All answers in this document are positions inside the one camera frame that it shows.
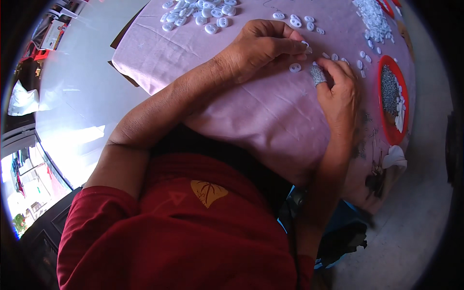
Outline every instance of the person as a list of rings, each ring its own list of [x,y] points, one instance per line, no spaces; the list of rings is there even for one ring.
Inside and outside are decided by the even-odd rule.
[[[291,58],[302,36],[252,20],[218,55],[133,108],[119,122],[71,205],[58,252],[61,289],[308,289],[319,241],[339,200],[358,103],[347,63],[319,58],[334,85],[317,85],[327,150],[294,219],[296,255],[263,195],[208,156],[150,149],[221,91]]]

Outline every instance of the red plate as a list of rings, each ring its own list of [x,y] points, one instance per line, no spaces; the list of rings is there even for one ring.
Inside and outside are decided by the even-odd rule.
[[[384,65],[388,65],[392,73],[396,76],[398,83],[402,87],[403,91],[401,92],[401,95],[405,99],[405,106],[406,106],[406,111],[405,111],[405,118],[403,121],[403,132],[400,133],[398,129],[396,129],[395,125],[392,125],[388,122],[387,118],[384,115],[383,111],[383,104],[382,104],[382,67]],[[379,76],[378,76],[378,82],[379,82],[379,105],[380,105],[380,117],[382,119],[382,127],[383,127],[383,132],[385,133],[385,136],[387,137],[388,143],[390,145],[399,145],[401,141],[403,140],[406,131],[407,131],[407,122],[409,119],[409,97],[407,94],[407,88],[406,88],[406,82],[405,79],[403,78],[403,74],[401,73],[400,68],[396,64],[396,62],[393,60],[393,58],[389,57],[388,55],[384,55],[379,62]]]
[[[377,2],[380,4],[380,7],[382,7],[382,10],[385,11],[392,19],[395,19],[395,13],[393,12],[393,9],[391,8],[390,4],[388,3],[387,0],[383,0],[385,2],[385,5],[388,7],[388,9],[383,6],[382,2],[380,0],[377,0]]]

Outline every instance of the table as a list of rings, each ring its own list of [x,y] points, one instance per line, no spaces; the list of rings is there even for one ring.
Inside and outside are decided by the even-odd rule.
[[[377,92],[378,61],[382,55],[398,59],[410,100],[408,132],[400,147],[406,151],[412,129],[415,104],[415,73],[411,55],[398,32],[395,20],[387,17],[395,40],[375,43],[382,54],[371,50],[363,32],[366,29],[358,10],[350,0],[242,0],[237,14],[228,17],[230,26],[210,35],[189,17],[184,26],[165,32],[160,22],[166,12],[163,1],[153,0],[136,17],[113,56],[113,65],[134,79],[150,95],[163,89],[183,73],[209,60],[224,49],[251,19],[272,19],[274,12],[316,19],[321,35],[305,27],[297,29],[313,48],[308,60],[299,62],[302,71],[276,72],[267,78],[251,81],[223,92],[207,108],[190,116],[185,124],[210,138],[241,146],[264,165],[297,186],[310,182],[327,147],[330,133],[316,98],[309,66],[323,52],[346,58],[356,73],[362,95],[360,135],[356,158],[349,166],[342,197],[370,213],[381,206],[382,198],[368,196],[366,176],[371,174],[372,160],[385,156],[390,147],[381,127]],[[401,19],[395,11],[395,19]],[[364,50],[372,63],[359,56]],[[356,61],[362,59],[366,78],[362,78]]]

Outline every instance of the yellow leaf logo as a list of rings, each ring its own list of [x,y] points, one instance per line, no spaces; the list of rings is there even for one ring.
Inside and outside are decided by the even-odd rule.
[[[190,182],[190,186],[192,187],[195,195],[206,206],[206,208],[209,208],[213,201],[224,197],[229,193],[225,188],[206,181],[192,180]]]

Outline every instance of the white bag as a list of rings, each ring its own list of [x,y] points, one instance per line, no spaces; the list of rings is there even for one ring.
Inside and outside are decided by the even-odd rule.
[[[39,110],[39,92],[34,89],[26,91],[18,80],[11,93],[8,115],[22,116]]]

